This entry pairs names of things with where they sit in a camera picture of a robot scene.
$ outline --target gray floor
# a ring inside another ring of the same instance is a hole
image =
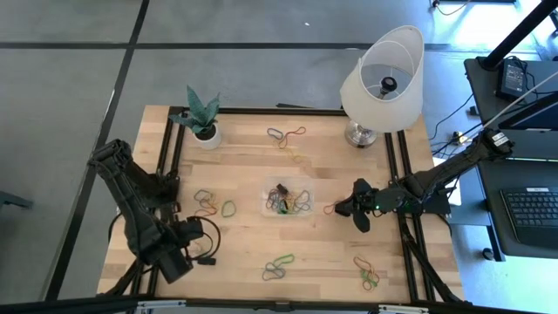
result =
[[[411,0],[159,0],[150,4],[139,40],[373,42],[393,27],[413,24],[424,32],[427,43],[451,46],[449,51],[425,55],[424,114],[433,134],[436,122],[471,93],[463,60],[477,53],[463,51],[496,46],[529,5],[529,1],[521,1],[521,7],[476,3],[444,17],[431,12],[427,1]],[[456,6],[444,4],[446,11]],[[140,1],[131,0],[2,0],[0,41],[127,42],[139,7]],[[552,53],[552,38],[539,32],[518,47],[517,51],[527,52],[521,58],[537,58],[536,44]],[[224,106],[283,102],[338,107],[339,86],[362,53],[136,51],[109,139],[133,143],[143,106],[185,104],[186,84],[205,99],[221,92]],[[123,55],[122,50],[0,49],[0,190],[36,203],[32,210],[4,207],[0,213],[0,304],[41,297]],[[475,118],[458,113],[441,126],[433,142],[474,123]],[[94,295],[114,208],[104,183],[96,181],[62,297]],[[478,227],[455,227],[453,243],[468,300],[517,310],[558,311],[550,295],[558,284],[548,280],[558,275],[557,261],[517,257],[505,263],[484,261],[479,251],[489,241],[485,229]]]

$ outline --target wooden table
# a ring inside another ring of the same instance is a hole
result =
[[[168,106],[147,106],[136,139],[133,158],[148,173],[155,171]],[[216,194],[222,204],[233,200],[237,213],[230,218],[213,215],[220,226],[222,243],[215,255],[215,266],[200,266],[173,284],[160,276],[158,297],[292,300],[317,302],[408,303],[401,239],[394,214],[371,218],[371,231],[361,233],[351,218],[326,215],[323,206],[347,197],[355,179],[365,178],[375,188],[385,188],[390,179],[385,141],[380,135],[369,148],[349,146],[344,139],[347,117],[286,116],[261,114],[219,114],[222,143],[213,151],[199,147],[187,130],[180,158],[180,218],[199,209],[193,199],[203,188]],[[283,131],[305,126],[306,134],[289,137],[289,146],[304,156],[295,163],[284,151],[273,146],[268,127]],[[176,137],[174,128],[171,145]],[[433,166],[425,124],[418,119],[405,131],[412,170]],[[399,154],[397,136],[394,136]],[[169,149],[170,164],[173,149]],[[399,173],[403,173],[400,156]],[[315,207],[307,217],[264,217],[260,213],[262,184],[268,176],[310,178],[315,187]],[[448,227],[436,215],[423,215],[423,229],[429,260],[450,289],[463,297],[459,272],[453,255]],[[126,246],[124,221],[114,226],[99,292],[109,290],[133,262]],[[209,225],[204,228],[214,237]],[[208,249],[207,240],[196,241],[195,254]],[[287,275],[264,282],[265,263],[292,253],[296,260],[285,266]],[[353,256],[365,256],[381,280],[374,291],[362,287]],[[424,298],[420,267],[415,261],[419,295]],[[143,291],[146,288],[143,280]]]

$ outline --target black desk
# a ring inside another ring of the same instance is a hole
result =
[[[546,62],[528,62],[527,70],[531,69],[530,72],[534,72],[536,69],[538,82],[554,73],[556,69],[556,63],[552,66],[545,64]],[[465,68],[482,119],[493,117],[509,105],[509,102],[494,97],[498,72],[482,70],[476,59],[466,60]],[[539,92],[554,90],[556,86],[558,78],[542,86]],[[534,95],[527,97],[527,101],[531,100],[534,100]],[[531,184],[558,186],[558,163],[523,160],[483,162],[479,165],[479,172],[501,250],[510,256],[558,258],[558,249],[544,249],[517,242],[499,194],[502,188],[517,188]]]

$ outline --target succulent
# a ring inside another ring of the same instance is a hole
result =
[[[207,106],[203,106],[200,98],[194,90],[187,86],[188,104],[190,106],[189,115],[183,118],[177,114],[168,116],[175,123],[187,126],[194,133],[205,133],[211,129],[216,122],[215,115],[219,111],[219,94],[208,102]]]

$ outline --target lamp base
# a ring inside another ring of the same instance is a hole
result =
[[[351,120],[345,128],[345,139],[353,147],[367,148],[376,140],[378,133]]]

